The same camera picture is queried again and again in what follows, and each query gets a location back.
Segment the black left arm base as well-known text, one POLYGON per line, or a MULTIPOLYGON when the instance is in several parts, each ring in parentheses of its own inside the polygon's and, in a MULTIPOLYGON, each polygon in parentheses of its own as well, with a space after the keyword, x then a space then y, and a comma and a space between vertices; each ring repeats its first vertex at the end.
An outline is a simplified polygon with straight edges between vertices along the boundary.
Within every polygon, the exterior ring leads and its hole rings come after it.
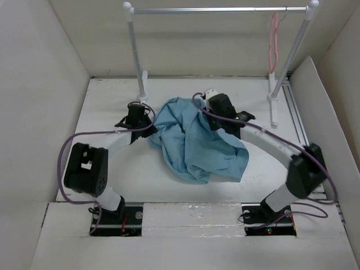
POLYGON ((122 217, 103 209, 99 219, 98 207, 89 208, 88 211, 92 214, 90 236, 138 237, 142 235, 143 204, 126 203, 122 217))

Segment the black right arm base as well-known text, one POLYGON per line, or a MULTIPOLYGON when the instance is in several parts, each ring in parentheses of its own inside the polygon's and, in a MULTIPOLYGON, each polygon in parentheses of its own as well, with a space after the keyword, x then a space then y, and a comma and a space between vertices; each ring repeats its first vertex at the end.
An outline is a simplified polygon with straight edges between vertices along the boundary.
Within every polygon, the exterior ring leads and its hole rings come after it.
POLYGON ((260 203, 241 204, 238 221, 244 225, 245 236, 296 236, 290 206, 266 216, 260 212, 260 203))

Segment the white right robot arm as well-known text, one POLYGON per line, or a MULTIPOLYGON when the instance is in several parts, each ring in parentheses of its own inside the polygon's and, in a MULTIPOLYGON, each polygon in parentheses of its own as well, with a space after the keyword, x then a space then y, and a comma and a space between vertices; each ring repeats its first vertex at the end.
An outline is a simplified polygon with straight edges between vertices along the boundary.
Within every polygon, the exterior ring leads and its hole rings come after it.
POLYGON ((201 95, 204 105, 196 103, 210 125, 212 132, 231 146, 247 142, 278 160, 286 169, 284 184, 267 195, 254 215, 271 222, 290 204, 308 199, 309 195, 328 178, 319 145, 301 147, 263 129, 255 116, 237 112, 229 97, 209 89, 201 95))

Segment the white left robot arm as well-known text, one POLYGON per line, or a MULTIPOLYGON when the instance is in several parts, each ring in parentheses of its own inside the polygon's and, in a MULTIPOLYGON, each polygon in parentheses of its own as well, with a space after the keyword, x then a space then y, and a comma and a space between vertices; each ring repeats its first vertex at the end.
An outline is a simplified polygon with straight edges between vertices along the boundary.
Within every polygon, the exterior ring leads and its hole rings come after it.
POLYGON ((74 137, 98 135, 90 143, 75 143, 65 168, 61 186, 93 198, 100 209, 113 223, 125 218, 124 199, 108 184, 109 159, 115 153, 131 145, 139 138, 147 138, 158 130, 155 127, 156 114, 145 103, 130 102, 128 114, 112 130, 82 132, 74 137))

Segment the white metal clothes rack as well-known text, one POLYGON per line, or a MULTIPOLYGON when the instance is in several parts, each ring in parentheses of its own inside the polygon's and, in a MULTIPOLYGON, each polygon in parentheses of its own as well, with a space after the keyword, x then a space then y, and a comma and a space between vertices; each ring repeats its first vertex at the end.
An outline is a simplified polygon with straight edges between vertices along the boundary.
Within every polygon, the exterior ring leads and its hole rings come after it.
POLYGON ((304 20, 294 40, 292 48, 283 66, 278 79, 275 77, 275 72, 268 72, 268 103, 269 103, 269 115, 270 124, 272 127, 278 126, 278 93, 282 87, 290 64, 292 63, 295 54, 302 42, 307 28, 315 16, 315 13, 320 6, 319 1, 310 1, 305 7, 206 7, 206 8, 134 8, 130 2, 124 2, 122 7, 125 15, 125 19, 128 26, 130 44, 132 48, 132 55, 134 61, 134 67, 136 71, 136 78, 138 83, 138 100, 146 102, 148 100, 148 72, 141 69, 140 57, 138 54, 136 36, 134 32, 133 19, 136 15, 177 15, 177 14, 240 14, 240 13, 259 13, 259 12, 271 12, 271 13, 303 13, 304 20))

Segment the aluminium side rail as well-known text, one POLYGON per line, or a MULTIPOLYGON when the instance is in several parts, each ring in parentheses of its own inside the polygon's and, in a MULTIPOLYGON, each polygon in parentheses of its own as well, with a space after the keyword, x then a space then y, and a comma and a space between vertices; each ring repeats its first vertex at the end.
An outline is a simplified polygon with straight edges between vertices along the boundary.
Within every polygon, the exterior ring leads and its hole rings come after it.
POLYGON ((287 102, 287 106, 289 108, 290 116, 292 118, 293 125, 295 127, 296 135, 298 137, 298 141, 302 145, 309 145, 309 140, 300 116, 299 109, 297 107, 295 97, 292 92, 291 84, 289 81, 289 77, 286 76, 284 81, 282 82, 282 90, 287 102))

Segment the pink clothes hanger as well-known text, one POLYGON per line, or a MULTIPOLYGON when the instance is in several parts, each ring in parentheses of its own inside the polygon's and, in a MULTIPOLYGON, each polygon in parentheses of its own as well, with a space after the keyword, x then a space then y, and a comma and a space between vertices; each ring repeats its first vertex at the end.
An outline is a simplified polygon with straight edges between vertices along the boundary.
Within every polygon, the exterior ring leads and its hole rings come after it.
POLYGON ((269 45, 268 45, 268 60, 269 72, 274 73, 278 63, 278 29, 280 23, 285 19, 286 13, 280 19, 278 13, 274 13, 271 17, 270 32, 269 32, 269 45))

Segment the light blue trousers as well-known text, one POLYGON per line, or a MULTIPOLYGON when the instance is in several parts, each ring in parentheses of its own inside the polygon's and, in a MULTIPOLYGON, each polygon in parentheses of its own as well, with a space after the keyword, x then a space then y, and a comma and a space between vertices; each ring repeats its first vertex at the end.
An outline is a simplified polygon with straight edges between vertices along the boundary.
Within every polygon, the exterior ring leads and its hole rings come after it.
POLYGON ((166 165, 182 182, 207 184, 212 175, 239 182, 249 162, 245 145, 224 129, 212 131, 195 106, 200 99, 169 99, 159 110, 150 146, 162 151, 166 165))

